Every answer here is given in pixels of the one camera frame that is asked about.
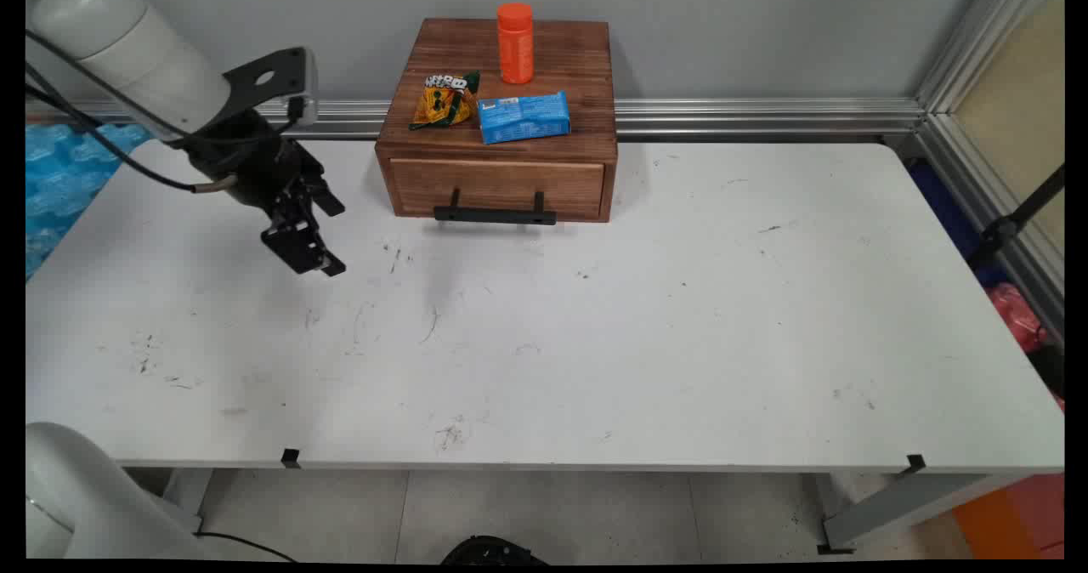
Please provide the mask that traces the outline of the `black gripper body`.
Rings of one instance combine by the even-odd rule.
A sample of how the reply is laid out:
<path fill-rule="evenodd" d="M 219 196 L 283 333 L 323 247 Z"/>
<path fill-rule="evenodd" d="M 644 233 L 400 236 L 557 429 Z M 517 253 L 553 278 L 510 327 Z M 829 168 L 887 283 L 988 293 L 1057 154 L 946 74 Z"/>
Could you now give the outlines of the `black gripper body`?
<path fill-rule="evenodd" d="M 271 210 L 283 190 L 297 190 L 299 158 L 314 157 L 295 139 L 285 138 L 299 119 L 289 113 L 287 122 L 273 125 L 256 111 L 207 125 L 201 139 L 187 140 L 191 165 L 211 180 L 233 175 L 226 194 L 242 205 Z"/>

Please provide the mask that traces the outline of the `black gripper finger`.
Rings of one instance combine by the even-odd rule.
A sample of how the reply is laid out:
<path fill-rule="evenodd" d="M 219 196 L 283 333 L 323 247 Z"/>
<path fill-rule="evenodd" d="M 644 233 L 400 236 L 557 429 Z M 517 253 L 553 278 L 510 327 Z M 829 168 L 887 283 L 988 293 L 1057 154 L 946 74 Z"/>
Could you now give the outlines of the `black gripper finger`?
<path fill-rule="evenodd" d="M 316 216 L 304 217 L 296 190 L 277 195 L 269 212 L 269 227 L 260 233 L 260 240 L 296 274 L 321 271 L 327 277 L 337 277 L 346 271 L 346 264 L 324 244 Z"/>
<path fill-rule="evenodd" d="M 345 205 L 332 194 L 321 162 L 314 157 L 299 158 L 299 175 L 297 178 L 297 200 L 302 208 L 304 217 L 314 219 L 314 207 L 322 210 L 329 217 L 336 217 L 345 212 Z"/>

